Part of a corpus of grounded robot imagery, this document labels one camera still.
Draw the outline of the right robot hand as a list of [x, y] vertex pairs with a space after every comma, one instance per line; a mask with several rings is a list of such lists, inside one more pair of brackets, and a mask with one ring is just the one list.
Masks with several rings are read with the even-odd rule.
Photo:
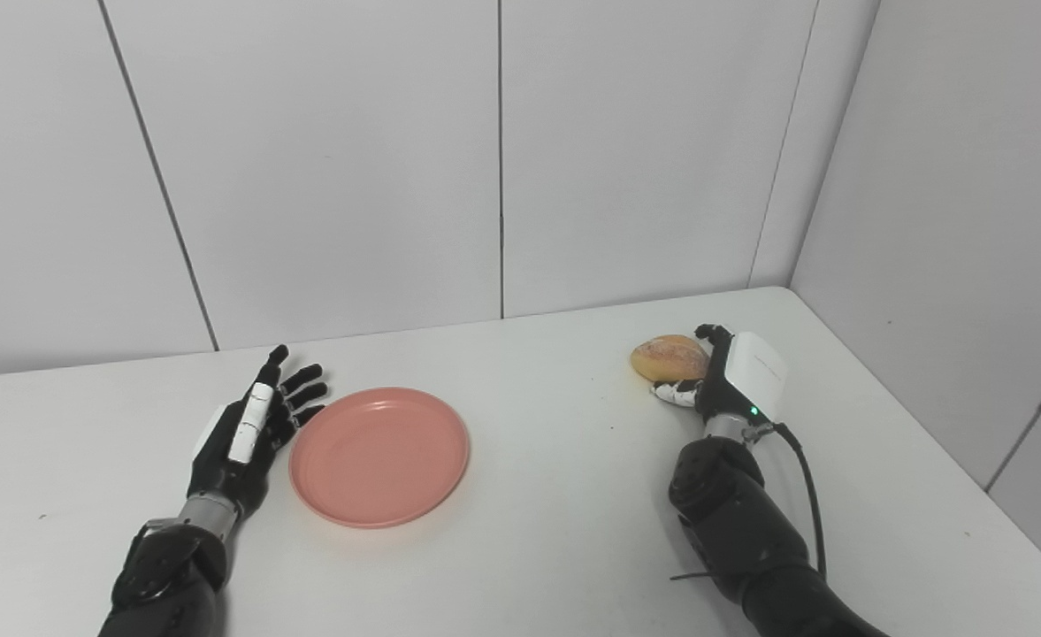
[[651, 392], [662, 402], [694, 409], [703, 421], [739, 417], [750, 425], [780, 422], [787, 365], [771, 343], [754, 332], [702, 324], [699, 342], [710, 343], [708, 367], [699, 380], [658, 380]]

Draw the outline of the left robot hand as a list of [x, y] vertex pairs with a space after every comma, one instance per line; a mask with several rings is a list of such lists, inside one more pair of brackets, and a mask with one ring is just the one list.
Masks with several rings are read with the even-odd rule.
[[311, 364], [283, 378], [289, 347], [280, 343], [240, 399], [225, 404], [197, 449], [187, 496], [225, 496], [238, 518], [261, 507], [276, 456], [325, 407], [325, 368]]

